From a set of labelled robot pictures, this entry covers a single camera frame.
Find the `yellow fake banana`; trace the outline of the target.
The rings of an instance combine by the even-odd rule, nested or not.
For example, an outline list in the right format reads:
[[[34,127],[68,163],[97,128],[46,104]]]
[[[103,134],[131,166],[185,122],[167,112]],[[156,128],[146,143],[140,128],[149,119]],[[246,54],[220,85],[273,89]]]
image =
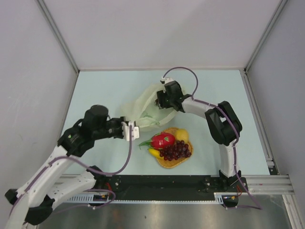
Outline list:
[[[157,158],[157,159],[163,159],[163,157],[160,156],[160,152],[159,152],[158,150],[154,149],[154,148],[149,148],[149,149],[148,149],[148,152],[149,152],[153,157],[155,157],[155,158]]]

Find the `yellow fake pear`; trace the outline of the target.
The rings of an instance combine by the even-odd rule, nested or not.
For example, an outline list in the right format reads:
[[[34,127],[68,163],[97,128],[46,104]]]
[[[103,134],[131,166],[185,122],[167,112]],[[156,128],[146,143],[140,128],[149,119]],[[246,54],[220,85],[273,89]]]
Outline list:
[[[186,129],[178,129],[175,132],[175,139],[178,141],[184,141],[188,143],[189,141],[189,134]]]

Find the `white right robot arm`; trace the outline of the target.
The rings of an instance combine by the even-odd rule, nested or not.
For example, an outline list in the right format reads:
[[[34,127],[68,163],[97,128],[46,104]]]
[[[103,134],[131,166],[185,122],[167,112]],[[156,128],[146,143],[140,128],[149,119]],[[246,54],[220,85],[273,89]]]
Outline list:
[[[173,108],[178,112],[197,115],[207,121],[210,134],[220,148],[220,187],[224,191],[232,191],[237,182],[241,181],[236,145],[243,127],[230,103],[223,101],[214,105],[194,99],[190,94],[183,94],[181,86],[173,79],[163,79],[161,83],[163,89],[156,93],[160,109]]]

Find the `red fake dragon fruit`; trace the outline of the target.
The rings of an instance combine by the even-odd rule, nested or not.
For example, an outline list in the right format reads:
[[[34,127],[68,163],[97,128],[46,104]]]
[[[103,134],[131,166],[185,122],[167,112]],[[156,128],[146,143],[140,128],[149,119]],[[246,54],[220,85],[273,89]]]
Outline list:
[[[154,135],[149,140],[140,143],[139,147],[147,146],[159,150],[164,149],[167,146],[173,146],[175,142],[176,139],[174,135],[167,132],[161,132]]]

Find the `dark red fake fruit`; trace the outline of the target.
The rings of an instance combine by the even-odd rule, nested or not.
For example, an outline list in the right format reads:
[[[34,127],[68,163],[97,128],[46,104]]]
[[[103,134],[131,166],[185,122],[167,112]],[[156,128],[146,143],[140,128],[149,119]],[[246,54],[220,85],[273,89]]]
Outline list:
[[[192,155],[191,146],[184,141],[177,141],[173,146],[167,146],[159,152],[168,161],[189,158]]]

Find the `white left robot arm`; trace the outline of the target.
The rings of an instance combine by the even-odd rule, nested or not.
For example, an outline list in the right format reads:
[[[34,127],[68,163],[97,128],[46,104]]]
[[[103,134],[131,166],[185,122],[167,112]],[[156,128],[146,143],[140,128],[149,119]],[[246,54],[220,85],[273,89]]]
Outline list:
[[[89,167],[79,159],[94,147],[97,140],[113,137],[132,141],[134,123],[127,122],[124,117],[108,117],[105,106],[93,105],[85,112],[84,118],[78,120],[59,138],[53,152],[35,175],[20,188],[6,192],[6,199],[12,204],[5,226],[7,229],[20,229],[25,223],[38,225],[72,196],[88,189],[99,191],[104,188],[104,176],[114,173]],[[81,165],[86,171],[53,188],[63,172],[73,163]]]

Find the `translucent pale green plastic bag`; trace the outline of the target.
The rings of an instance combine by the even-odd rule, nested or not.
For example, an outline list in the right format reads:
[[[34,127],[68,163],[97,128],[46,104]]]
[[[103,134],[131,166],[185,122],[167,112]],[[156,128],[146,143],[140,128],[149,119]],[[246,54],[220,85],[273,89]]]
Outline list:
[[[157,92],[163,89],[164,85],[161,83],[151,84],[137,99],[121,105],[121,115],[128,121],[135,121],[142,132],[166,125],[178,112],[173,108],[160,109],[156,105]]]

